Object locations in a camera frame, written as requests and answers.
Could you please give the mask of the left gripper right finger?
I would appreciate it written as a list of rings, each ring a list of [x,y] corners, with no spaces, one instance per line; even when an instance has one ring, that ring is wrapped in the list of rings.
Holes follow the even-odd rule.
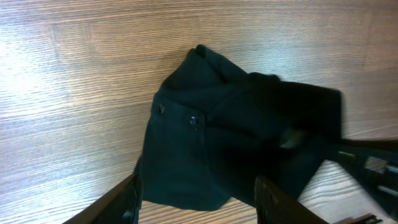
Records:
[[[254,201],[258,224],[328,224],[264,176],[256,178]]]

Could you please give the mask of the dark teal t-shirt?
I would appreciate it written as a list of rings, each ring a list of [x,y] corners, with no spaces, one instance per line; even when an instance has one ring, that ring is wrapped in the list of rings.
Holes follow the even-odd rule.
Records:
[[[247,73],[204,45],[155,94],[137,172],[143,198],[217,210],[230,198],[254,205],[255,180],[299,198],[341,139],[340,91]]]

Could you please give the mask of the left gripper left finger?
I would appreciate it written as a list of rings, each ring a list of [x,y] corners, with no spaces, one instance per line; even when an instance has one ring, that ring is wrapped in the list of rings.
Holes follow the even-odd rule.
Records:
[[[131,174],[64,224],[138,224],[142,184]]]

